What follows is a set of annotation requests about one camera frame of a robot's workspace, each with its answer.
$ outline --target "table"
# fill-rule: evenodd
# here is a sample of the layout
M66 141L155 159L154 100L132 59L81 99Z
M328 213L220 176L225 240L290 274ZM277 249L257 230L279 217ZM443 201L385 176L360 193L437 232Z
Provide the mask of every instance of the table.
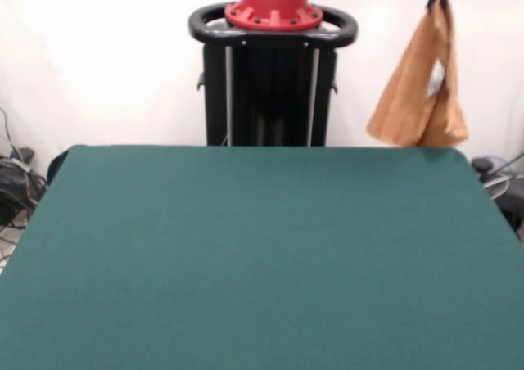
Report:
M75 147L0 277L0 367L514 370L523 276L454 150Z

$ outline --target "white wall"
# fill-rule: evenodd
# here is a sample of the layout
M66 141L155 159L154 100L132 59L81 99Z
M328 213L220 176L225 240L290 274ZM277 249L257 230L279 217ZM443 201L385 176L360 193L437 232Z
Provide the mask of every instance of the white wall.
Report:
M196 91L201 45L187 18L228 0L0 0L0 105L19 145L44 170L76 143L205 143ZM328 143L377 145L365 133L427 0L312 0L360 24L340 51ZM524 145L524 1L452 0L461 98L471 129L462 149L506 157Z

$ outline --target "metal rod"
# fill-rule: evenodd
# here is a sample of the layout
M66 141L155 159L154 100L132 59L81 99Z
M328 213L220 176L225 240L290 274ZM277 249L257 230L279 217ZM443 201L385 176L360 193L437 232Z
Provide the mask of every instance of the metal rod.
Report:
M318 64L320 62L320 50L313 51L313 66L311 70L311 89L309 91L309 122L307 146L313 143L314 106L317 100Z
M233 146L233 47L226 47L226 107L228 147Z
M265 139L265 119L262 114L256 120L256 146L262 147Z

